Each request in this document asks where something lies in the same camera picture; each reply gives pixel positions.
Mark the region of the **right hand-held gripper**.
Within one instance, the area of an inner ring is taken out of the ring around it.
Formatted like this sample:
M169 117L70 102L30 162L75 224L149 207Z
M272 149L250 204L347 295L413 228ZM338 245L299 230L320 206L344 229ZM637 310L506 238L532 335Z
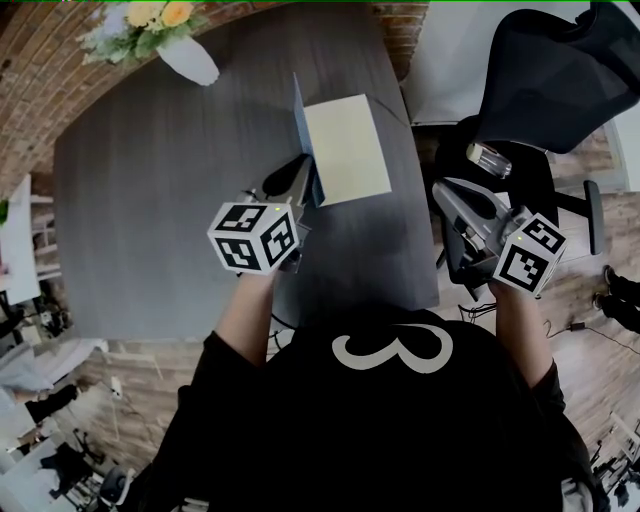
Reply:
M540 294L567 246L553 222L525 207L509 209L493 192L464 179L438 179L432 195L451 223L446 263L454 283L473 298L492 280Z

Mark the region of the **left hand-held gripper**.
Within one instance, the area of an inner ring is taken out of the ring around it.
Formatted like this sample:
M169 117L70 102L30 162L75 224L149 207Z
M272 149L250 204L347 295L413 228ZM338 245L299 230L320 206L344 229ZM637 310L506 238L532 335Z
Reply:
M207 231L222 266L236 274L296 273L310 232L301 219L315 205L317 178L314 158L302 153L263 181L264 194L245 189L223 203Z

